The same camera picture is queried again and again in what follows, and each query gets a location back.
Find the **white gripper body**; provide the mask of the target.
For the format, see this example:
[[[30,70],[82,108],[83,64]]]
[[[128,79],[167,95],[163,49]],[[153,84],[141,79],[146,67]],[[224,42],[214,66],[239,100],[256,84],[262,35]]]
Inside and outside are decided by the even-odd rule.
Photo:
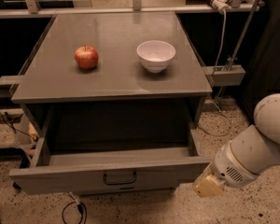
[[[213,174],[231,188],[243,188],[255,181],[259,176],[244,168],[236,160],[231,145],[224,145],[212,160],[211,170]]]

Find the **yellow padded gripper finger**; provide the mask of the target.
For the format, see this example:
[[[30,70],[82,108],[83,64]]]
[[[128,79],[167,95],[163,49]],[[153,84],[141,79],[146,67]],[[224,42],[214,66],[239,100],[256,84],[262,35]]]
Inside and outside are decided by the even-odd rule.
[[[213,174],[211,165],[208,165],[195,179],[192,188],[200,197],[213,197],[224,192],[224,182]]]

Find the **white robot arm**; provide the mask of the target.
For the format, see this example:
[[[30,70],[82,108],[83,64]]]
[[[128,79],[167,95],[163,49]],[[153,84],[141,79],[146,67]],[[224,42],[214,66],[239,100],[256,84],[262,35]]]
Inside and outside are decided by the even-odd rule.
[[[193,183],[201,197],[217,196],[226,186],[240,189],[267,169],[280,165],[280,93],[258,102],[254,123],[224,145]]]

